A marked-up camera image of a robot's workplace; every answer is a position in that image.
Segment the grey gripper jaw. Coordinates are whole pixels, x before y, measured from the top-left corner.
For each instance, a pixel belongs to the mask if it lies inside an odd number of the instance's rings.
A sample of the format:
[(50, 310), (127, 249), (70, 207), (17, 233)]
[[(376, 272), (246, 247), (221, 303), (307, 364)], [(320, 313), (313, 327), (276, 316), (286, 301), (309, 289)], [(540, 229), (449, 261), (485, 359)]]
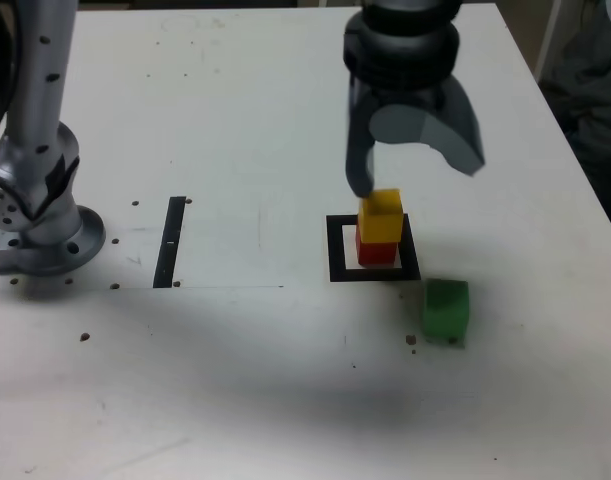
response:
[(440, 110), (387, 105), (372, 116), (370, 131), (380, 143), (427, 145), (451, 168), (473, 176), (485, 165), (478, 120), (457, 79), (449, 78), (440, 85), (446, 95)]
[(374, 189), (370, 158), (375, 139), (370, 122), (379, 108), (379, 99), (369, 86), (361, 81), (349, 82), (345, 174), (350, 189), (358, 198), (367, 198)]

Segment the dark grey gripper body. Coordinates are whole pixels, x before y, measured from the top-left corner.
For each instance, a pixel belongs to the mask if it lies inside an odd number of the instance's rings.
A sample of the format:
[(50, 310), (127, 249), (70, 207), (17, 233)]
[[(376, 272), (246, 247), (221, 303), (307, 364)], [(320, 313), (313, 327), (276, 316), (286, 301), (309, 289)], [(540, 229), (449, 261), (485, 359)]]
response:
[(353, 109), (365, 104), (374, 110), (387, 105), (408, 105), (425, 110), (440, 110), (446, 101), (442, 86), (428, 89), (398, 91), (371, 86), (358, 78), (353, 79)]

